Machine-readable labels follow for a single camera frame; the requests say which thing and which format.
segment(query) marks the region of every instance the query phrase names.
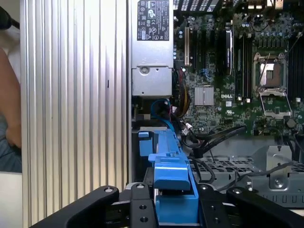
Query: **screw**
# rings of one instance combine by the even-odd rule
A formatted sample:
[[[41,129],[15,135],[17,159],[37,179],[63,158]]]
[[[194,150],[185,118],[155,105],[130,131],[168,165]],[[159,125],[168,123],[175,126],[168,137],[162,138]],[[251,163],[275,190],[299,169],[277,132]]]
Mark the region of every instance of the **screw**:
[[[283,184],[281,183],[281,181],[279,179],[275,179],[275,186],[277,188],[281,188],[283,186]]]
[[[104,191],[105,192],[111,192],[111,191],[113,191],[114,189],[112,189],[112,188],[107,188],[107,189],[105,189]]]
[[[240,189],[233,189],[232,190],[235,194],[241,194],[242,191]]]
[[[143,184],[138,184],[136,187],[137,187],[138,189],[143,189],[143,188],[144,188],[144,185],[143,185]]]
[[[203,190],[206,190],[208,188],[208,186],[207,185],[202,185],[200,188],[203,189]]]
[[[141,71],[142,74],[145,75],[145,74],[149,73],[149,68],[144,66],[144,67],[140,68],[140,71]]]

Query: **white wall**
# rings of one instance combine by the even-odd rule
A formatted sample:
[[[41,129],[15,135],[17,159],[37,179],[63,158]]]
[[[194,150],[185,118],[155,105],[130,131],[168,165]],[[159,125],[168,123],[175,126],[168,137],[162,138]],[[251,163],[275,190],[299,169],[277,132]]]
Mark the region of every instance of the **white wall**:
[[[20,0],[0,0],[0,6],[4,8],[12,18],[20,22]]]

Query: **ribbed aluminum panel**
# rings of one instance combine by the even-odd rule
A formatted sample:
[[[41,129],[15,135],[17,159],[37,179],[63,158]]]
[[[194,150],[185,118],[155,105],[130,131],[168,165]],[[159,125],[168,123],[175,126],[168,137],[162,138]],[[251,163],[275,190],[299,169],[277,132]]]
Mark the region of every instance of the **ribbed aluminum panel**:
[[[127,182],[126,9],[21,0],[23,227]]]

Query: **regulatory symbols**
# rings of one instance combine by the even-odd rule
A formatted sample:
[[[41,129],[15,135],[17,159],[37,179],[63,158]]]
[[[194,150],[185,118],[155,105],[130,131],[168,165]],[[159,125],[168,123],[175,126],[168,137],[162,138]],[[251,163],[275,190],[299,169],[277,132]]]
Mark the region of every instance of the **regulatory symbols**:
[[[151,32],[152,33],[155,33],[157,31],[157,29],[155,28],[155,27],[153,27],[152,29],[151,29]]]
[[[148,11],[148,19],[155,19],[156,18],[156,14],[154,13],[154,10],[150,9]]]
[[[148,1],[148,8],[155,9],[156,1]]]

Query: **metal bracket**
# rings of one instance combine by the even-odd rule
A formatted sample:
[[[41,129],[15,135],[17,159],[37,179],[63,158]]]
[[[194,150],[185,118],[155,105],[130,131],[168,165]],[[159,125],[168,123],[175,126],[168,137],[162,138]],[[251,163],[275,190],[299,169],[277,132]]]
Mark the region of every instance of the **metal bracket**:
[[[270,146],[267,151],[266,170],[291,162],[292,154],[288,147]],[[269,178],[269,186],[271,189],[285,189],[288,187],[288,174],[291,173],[291,167],[273,172]]]
[[[259,89],[259,94],[260,94],[260,99],[261,99],[261,103],[262,103],[262,107],[263,107],[263,112],[264,112],[265,116],[271,116],[271,117],[276,118],[276,119],[282,119],[285,116],[290,116],[290,117],[292,116],[292,110],[291,110],[291,106],[289,104],[286,92],[282,91],[281,89],[264,89],[264,88],[260,88]],[[280,112],[280,113],[276,114],[273,111],[271,112],[271,111],[266,110],[265,106],[264,106],[264,102],[263,102],[263,96],[270,96],[270,95],[285,97],[286,101],[287,101],[287,104],[288,104],[289,112]]]

